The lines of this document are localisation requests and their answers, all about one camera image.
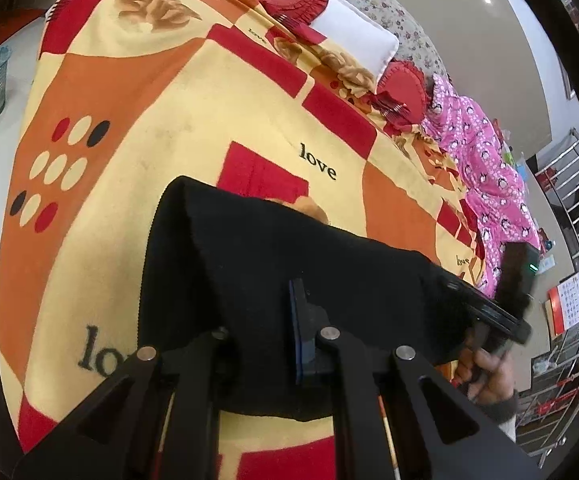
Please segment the white sleeve right forearm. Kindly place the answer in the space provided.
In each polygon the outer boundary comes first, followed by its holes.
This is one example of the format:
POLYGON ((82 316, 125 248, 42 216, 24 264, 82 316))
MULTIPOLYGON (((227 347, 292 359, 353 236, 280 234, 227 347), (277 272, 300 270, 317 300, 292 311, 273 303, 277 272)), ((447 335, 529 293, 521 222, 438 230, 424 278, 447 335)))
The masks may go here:
POLYGON ((479 403, 479 407, 491 422, 494 422, 513 442, 516 441, 516 415, 519 407, 517 391, 504 401, 479 403))

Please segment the person right hand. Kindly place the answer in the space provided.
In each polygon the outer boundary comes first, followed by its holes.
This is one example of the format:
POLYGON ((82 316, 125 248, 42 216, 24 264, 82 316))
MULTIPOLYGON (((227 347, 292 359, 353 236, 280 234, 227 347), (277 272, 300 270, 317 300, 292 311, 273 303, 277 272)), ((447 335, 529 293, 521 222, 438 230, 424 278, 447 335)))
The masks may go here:
POLYGON ((466 396, 480 405, 491 405, 513 398, 515 382, 512 356, 493 356, 483 349, 464 348, 454 373, 457 385, 466 387, 466 396))

